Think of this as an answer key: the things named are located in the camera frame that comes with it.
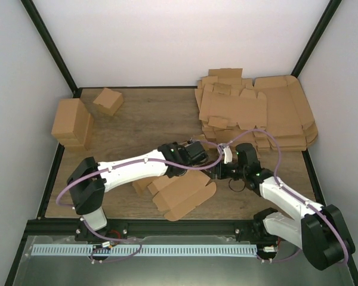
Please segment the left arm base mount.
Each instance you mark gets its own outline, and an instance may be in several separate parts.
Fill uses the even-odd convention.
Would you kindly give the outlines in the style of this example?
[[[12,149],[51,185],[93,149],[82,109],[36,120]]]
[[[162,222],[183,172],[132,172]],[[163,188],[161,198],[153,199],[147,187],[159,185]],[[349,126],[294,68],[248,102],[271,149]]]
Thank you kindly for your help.
[[[75,241],[98,243],[104,242],[104,239],[99,238],[88,230],[83,221],[76,221]],[[128,236],[128,223],[125,220],[110,219],[107,221],[107,226],[96,231],[101,236],[116,239],[126,239]]]

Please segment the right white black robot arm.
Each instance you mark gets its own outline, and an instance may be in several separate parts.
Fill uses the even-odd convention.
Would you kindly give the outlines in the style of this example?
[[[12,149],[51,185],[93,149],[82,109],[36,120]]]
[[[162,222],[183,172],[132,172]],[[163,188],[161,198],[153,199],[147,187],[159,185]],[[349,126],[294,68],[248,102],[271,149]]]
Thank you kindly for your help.
[[[268,208],[254,216],[253,232],[258,239],[272,235],[285,239],[320,271],[349,261],[356,248],[339,208],[309,200],[285,184],[275,170],[261,167],[252,144],[236,146],[236,161],[228,145],[219,147],[224,158],[209,171],[210,177],[243,180],[247,189],[281,209]]]

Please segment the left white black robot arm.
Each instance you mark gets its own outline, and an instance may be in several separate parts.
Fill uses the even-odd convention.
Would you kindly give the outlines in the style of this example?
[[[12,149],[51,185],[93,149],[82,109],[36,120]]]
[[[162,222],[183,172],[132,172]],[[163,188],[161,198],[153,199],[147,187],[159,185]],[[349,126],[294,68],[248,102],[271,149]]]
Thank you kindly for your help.
[[[163,144],[144,155],[119,161],[97,163],[88,157],[70,176],[67,186],[76,214],[89,225],[89,234],[102,241],[110,233],[102,208],[106,192],[144,178],[181,176],[207,159],[199,141]]]

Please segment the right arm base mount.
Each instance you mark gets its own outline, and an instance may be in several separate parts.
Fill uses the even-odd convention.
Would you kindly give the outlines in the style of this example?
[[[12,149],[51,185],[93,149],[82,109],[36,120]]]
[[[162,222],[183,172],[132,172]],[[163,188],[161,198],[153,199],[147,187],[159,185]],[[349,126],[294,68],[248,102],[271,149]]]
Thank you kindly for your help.
[[[238,242],[249,241],[252,244],[274,243],[280,237],[269,234],[263,224],[255,220],[237,220],[233,223],[235,237]]]

